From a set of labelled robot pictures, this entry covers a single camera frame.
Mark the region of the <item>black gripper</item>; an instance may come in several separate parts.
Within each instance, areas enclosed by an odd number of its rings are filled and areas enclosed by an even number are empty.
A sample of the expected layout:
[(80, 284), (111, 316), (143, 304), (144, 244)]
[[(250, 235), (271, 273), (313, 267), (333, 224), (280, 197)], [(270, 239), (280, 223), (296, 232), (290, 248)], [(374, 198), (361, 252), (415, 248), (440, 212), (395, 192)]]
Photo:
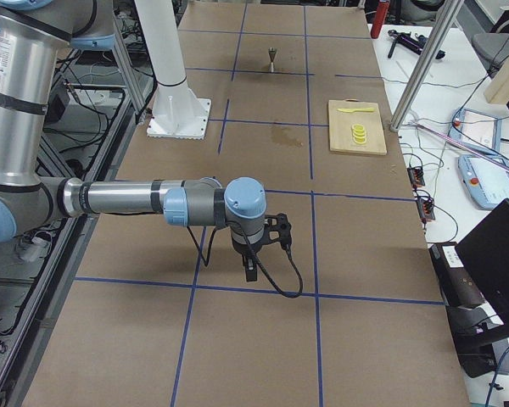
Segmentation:
[(246, 281), (256, 282), (258, 280), (257, 265), (259, 261), (255, 249), (247, 244), (240, 244), (239, 253), (242, 255)]

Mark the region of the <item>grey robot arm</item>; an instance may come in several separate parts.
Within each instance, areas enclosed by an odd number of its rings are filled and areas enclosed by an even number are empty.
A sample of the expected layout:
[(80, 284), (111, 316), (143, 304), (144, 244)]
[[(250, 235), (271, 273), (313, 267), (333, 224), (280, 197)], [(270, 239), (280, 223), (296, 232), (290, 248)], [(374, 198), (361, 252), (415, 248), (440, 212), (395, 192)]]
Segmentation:
[(42, 137), (59, 134), (47, 121), (55, 76), (70, 67), (59, 52), (109, 53), (117, 36), (111, 1), (0, 1), (0, 243), (83, 215), (160, 214), (171, 226), (229, 229), (246, 278), (255, 281), (269, 224), (264, 187), (253, 178), (92, 181), (115, 120), (92, 102), (81, 109), (96, 116), (95, 130), (64, 134), (65, 152), (86, 153), (87, 162), (71, 176), (37, 174)]

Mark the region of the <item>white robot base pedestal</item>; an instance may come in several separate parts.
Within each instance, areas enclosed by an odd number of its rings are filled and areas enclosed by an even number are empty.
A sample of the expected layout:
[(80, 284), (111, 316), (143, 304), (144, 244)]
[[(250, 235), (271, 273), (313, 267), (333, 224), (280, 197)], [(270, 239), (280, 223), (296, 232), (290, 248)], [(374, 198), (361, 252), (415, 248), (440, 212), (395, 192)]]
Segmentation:
[(157, 82), (148, 135), (204, 138), (211, 101), (197, 98), (187, 83), (172, 2), (138, 0), (135, 5)]

